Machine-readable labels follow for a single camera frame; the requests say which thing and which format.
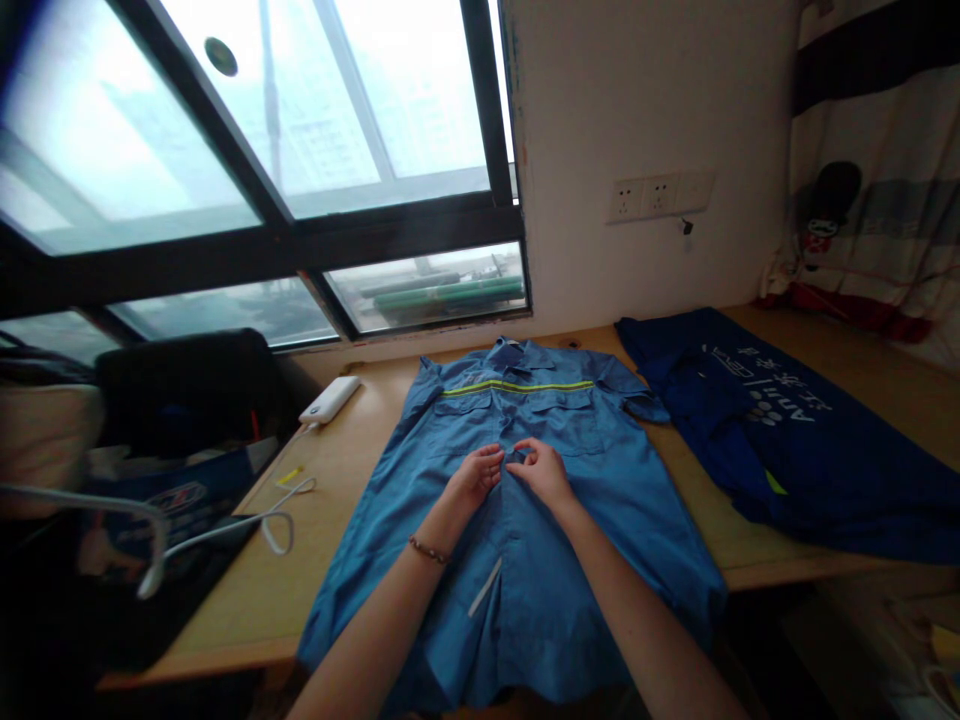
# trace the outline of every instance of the desk surface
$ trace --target desk surface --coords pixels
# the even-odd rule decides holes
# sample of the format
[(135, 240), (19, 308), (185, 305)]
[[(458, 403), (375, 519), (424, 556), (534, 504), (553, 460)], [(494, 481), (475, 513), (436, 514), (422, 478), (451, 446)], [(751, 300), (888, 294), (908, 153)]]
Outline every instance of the desk surface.
[[(793, 311), (738, 307), (724, 311), (743, 327), (846, 389), (914, 442), (960, 470), (955, 442), (960, 382), (872, 336)], [(557, 347), (577, 338), (584, 349), (616, 355), (633, 368), (612, 326), (536, 338)], [(450, 362), (469, 350), (430, 357)], [(362, 387), (332, 423), (292, 440), (237, 512), (260, 512), (281, 495), (274, 480), (303, 465), (317, 489), (284, 506), (296, 522), (289, 555), (273, 555), (258, 533), (197, 611), (167, 654), (148, 672), (110, 676), (125, 687), (289, 662), (340, 538), (400, 418), (417, 358), (351, 371)], [(731, 591), (899, 565), (889, 560), (804, 545), (744, 520), (713, 484), (672, 426), (642, 423), (660, 452)]]

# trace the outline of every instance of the wrist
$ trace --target wrist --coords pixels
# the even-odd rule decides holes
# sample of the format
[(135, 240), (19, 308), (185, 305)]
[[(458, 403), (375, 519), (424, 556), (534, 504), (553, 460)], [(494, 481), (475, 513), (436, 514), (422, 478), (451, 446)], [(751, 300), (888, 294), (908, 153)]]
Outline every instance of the wrist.
[(466, 513), (463, 503), (456, 500), (457, 498), (444, 492), (430, 508), (416, 532), (420, 543), (448, 557), (453, 554), (472, 514)]
[(563, 528), (563, 531), (569, 534), (571, 528), (576, 525), (577, 520), (586, 510), (571, 491), (569, 495), (564, 495), (551, 503), (550, 512), (553, 513), (554, 520)]

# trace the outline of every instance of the blue work uniform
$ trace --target blue work uniform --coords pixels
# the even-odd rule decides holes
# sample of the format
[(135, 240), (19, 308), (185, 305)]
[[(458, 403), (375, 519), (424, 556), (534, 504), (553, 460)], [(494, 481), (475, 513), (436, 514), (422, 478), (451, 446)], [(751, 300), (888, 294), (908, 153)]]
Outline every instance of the blue work uniform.
[(837, 550), (960, 564), (960, 476), (836, 385), (712, 308), (617, 331), (748, 520)]
[[(396, 560), (469, 452), (530, 436), (563, 456), (611, 541), (708, 646), (726, 587), (646, 433), (665, 422), (612, 355), (501, 338), (489, 352), (420, 360), (403, 416), (320, 589), (299, 658), (317, 667)], [(554, 702), (629, 682), (573, 548), (550, 511), (505, 470), (453, 555), (384, 714), (484, 707), (525, 685)]]

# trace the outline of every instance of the striped curtain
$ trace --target striped curtain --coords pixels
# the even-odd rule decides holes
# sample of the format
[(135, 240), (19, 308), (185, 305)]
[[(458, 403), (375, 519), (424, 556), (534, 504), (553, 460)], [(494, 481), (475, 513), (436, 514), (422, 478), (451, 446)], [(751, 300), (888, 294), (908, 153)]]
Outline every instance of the striped curtain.
[(920, 342), (960, 300), (960, 0), (808, 4), (793, 103), (791, 232), (760, 303)]

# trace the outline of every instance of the electrical outlet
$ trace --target electrical outlet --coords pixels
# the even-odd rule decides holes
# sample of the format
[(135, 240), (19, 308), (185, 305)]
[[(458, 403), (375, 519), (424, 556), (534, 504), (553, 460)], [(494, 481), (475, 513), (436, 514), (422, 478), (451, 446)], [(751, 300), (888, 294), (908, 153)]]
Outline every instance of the electrical outlet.
[(710, 205), (710, 194), (713, 192), (713, 181), (717, 173), (714, 170), (696, 170), (685, 172), (680, 177), (680, 187), (677, 189), (677, 201), (674, 212), (697, 212), (706, 210)]
[(640, 219), (643, 180), (618, 180), (613, 184), (608, 223)]
[(670, 215), (674, 212), (677, 198), (677, 185), (680, 174), (657, 175), (647, 178), (643, 183), (643, 201), (640, 203), (640, 217), (651, 218)]

